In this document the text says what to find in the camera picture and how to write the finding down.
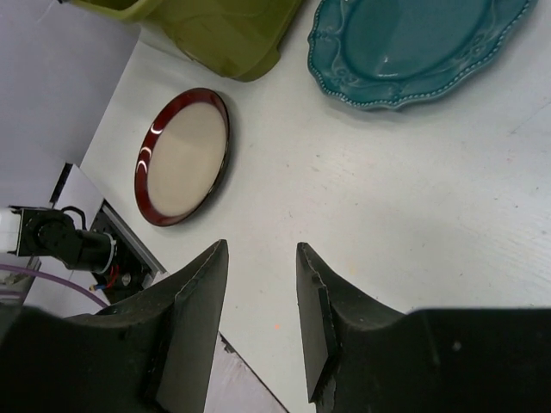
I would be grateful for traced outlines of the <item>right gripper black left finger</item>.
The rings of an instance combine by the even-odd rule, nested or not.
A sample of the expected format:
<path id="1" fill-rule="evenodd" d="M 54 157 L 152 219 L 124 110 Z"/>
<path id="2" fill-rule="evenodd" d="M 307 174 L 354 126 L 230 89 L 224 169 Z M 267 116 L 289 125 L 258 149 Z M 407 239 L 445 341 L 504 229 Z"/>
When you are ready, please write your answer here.
<path id="1" fill-rule="evenodd" d="M 203 411 L 227 273 L 219 240 L 96 314 L 3 305 L 2 411 Z"/>

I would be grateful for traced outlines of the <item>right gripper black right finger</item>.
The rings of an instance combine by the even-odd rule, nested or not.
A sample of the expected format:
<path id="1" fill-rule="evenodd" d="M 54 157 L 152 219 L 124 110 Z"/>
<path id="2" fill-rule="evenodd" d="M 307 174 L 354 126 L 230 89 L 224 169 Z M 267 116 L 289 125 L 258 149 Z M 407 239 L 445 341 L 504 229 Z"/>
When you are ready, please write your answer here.
<path id="1" fill-rule="evenodd" d="M 308 401 L 319 412 L 547 412 L 547 308 L 402 313 L 307 243 L 296 289 Z"/>

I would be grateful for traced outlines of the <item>beige plate with red rim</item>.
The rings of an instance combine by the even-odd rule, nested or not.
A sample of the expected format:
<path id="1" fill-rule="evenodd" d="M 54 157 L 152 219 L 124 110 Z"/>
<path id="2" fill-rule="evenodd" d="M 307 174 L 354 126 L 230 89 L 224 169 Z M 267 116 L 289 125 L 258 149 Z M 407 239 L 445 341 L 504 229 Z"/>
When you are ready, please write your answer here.
<path id="1" fill-rule="evenodd" d="M 195 88 L 174 97 L 138 151 L 133 189 L 142 217 L 166 227 L 196 213 L 223 181 L 230 148 L 230 117 L 219 94 Z"/>

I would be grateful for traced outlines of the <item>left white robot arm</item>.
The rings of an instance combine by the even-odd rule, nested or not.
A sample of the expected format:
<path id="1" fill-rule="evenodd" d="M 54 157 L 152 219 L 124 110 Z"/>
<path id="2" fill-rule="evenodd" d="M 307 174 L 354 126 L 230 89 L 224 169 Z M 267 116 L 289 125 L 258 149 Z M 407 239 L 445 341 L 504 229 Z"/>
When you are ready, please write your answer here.
<path id="1" fill-rule="evenodd" d="M 115 259 L 117 242 L 91 231 L 84 211 L 11 206 L 1 210 L 1 251 L 21 257 L 52 257 L 70 270 L 103 274 Z"/>

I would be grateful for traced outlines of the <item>green plastic bin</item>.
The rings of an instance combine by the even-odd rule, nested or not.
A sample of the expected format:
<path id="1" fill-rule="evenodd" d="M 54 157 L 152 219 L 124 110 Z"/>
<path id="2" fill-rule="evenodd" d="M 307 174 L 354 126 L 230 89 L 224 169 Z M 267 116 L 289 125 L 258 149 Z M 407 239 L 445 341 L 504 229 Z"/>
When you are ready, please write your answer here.
<path id="1" fill-rule="evenodd" d="M 119 22 L 160 29 L 174 46 L 210 71 L 240 82 L 268 73 L 301 6 L 296 0 L 73 1 Z"/>

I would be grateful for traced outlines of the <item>teal scalloped plate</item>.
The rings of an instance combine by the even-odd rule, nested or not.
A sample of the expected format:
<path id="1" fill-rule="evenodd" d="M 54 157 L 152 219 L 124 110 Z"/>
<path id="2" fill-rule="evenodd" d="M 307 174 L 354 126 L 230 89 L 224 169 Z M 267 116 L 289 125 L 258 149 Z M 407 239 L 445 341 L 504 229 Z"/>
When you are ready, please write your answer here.
<path id="1" fill-rule="evenodd" d="M 321 91 L 360 110 L 434 101 L 501 53 L 533 1 L 323 1 L 307 67 Z"/>

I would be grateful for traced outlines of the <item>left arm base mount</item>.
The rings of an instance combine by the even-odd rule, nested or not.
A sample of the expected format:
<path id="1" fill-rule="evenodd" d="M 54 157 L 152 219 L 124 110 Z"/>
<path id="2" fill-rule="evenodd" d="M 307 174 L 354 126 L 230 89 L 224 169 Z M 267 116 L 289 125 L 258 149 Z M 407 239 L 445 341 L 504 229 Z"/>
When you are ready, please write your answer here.
<path id="1" fill-rule="evenodd" d="M 108 233 L 116 241 L 115 257 L 103 273 L 92 273 L 94 292 L 103 292 L 110 305 L 148 288 L 166 269 L 139 240 L 107 201 L 102 203 L 90 227 Z"/>

